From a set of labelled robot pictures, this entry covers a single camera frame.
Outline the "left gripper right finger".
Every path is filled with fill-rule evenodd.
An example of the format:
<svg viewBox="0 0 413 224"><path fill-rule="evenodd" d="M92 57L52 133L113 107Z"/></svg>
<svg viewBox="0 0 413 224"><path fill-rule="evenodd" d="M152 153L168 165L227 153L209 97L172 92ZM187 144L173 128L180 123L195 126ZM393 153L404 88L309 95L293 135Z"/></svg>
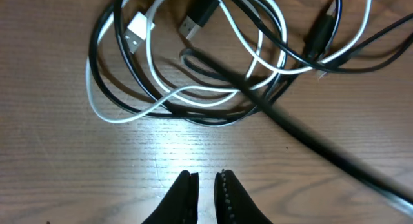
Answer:
<svg viewBox="0 0 413 224"><path fill-rule="evenodd" d="M232 170L216 174L214 205L218 224L272 224Z"/></svg>

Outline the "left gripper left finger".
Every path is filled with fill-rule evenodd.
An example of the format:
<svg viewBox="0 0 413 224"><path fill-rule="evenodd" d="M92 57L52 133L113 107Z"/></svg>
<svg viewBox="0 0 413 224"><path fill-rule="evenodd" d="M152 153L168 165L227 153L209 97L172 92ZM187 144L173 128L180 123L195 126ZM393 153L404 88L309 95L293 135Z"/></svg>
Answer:
<svg viewBox="0 0 413 224"><path fill-rule="evenodd" d="M196 224L199 174L182 171L143 224Z"/></svg>

